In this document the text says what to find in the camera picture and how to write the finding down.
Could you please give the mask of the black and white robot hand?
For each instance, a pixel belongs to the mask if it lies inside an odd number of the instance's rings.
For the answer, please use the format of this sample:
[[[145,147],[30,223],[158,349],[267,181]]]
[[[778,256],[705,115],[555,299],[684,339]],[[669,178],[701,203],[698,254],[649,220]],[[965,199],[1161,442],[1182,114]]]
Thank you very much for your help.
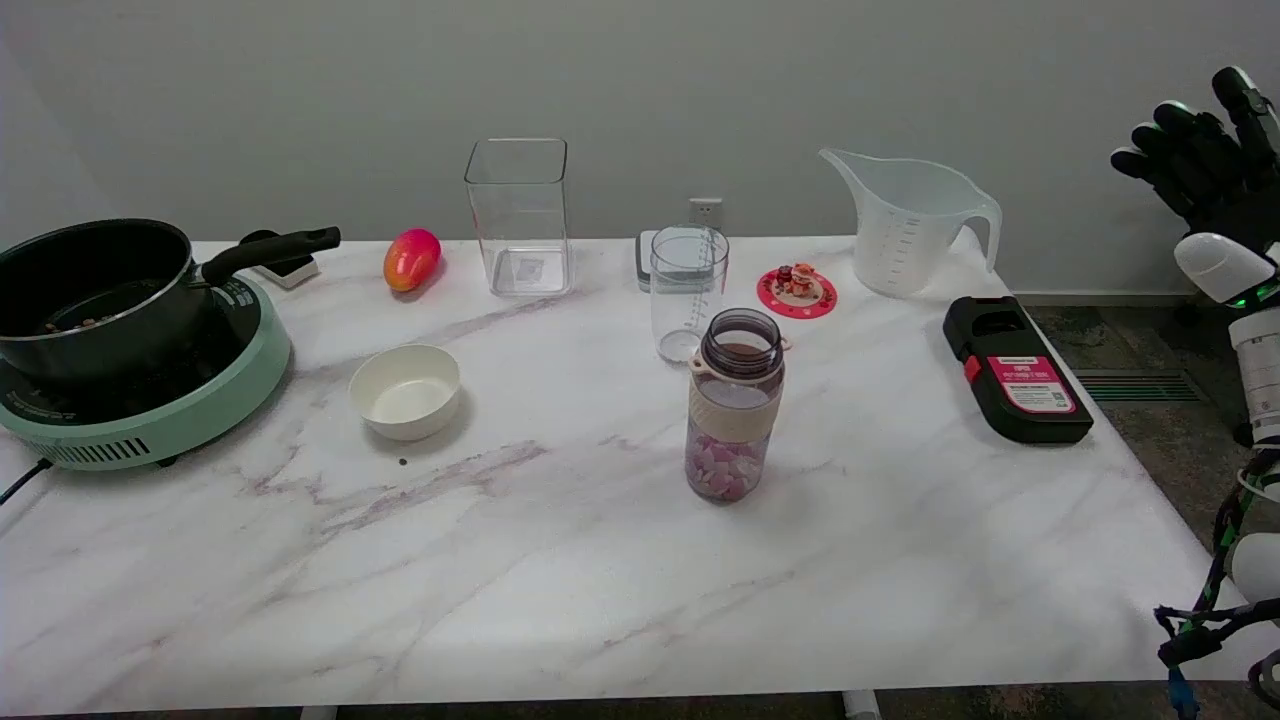
[[[1181,274],[1213,302],[1254,313],[1277,305],[1277,108],[1240,67],[1211,86],[1228,124],[1165,101],[1110,161],[1187,223],[1172,250]]]

